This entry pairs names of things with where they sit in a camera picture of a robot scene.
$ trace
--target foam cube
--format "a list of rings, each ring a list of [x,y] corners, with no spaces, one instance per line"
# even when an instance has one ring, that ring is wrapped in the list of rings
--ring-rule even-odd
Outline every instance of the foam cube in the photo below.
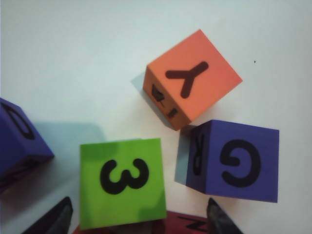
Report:
[[[191,132],[186,185],[205,194],[277,202],[279,131],[211,120]]]
[[[80,147],[80,228],[166,217],[160,139]]]
[[[147,65],[143,90],[178,130],[241,81],[198,30]]]
[[[0,98],[0,193],[54,157],[23,110]]]
[[[152,234],[202,234],[207,231],[207,218],[172,211],[167,212],[167,218],[152,223]]]

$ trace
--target blue block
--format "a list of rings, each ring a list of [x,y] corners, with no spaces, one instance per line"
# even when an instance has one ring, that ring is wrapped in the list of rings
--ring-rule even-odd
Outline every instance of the blue block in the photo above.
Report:
[[[0,98],[0,193],[54,155],[23,110]]]
[[[279,131],[211,120],[192,130],[186,185],[205,194],[277,202]]]

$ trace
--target orange block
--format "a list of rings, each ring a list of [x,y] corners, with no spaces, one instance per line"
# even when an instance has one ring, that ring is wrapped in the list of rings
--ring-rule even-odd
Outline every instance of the orange block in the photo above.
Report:
[[[198,30],[147,65],[143,89],[178,130],[241,81]]]

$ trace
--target white table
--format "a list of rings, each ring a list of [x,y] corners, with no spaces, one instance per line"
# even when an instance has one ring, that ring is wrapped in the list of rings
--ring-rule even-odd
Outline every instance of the white table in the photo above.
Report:
[[[21,233],[67,195],[72,231],[78,145],[120,139],[160,137],[168,209],[205,215],[209,196],[175,182],[179,131],[138,91],[146,64],[199,28],[244,81],[192,124],[280,130],[278,203],[215,199],[246,234],[311,233],[311,22],[310,0],[2,0],[1,96],[56,155],[0,196],[2,234]]]

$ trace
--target green cube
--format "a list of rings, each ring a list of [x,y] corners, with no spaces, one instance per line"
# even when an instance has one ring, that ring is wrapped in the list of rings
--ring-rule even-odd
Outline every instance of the green cube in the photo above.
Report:
[[[80,146],[80,228],[166,217],[160,139]]]

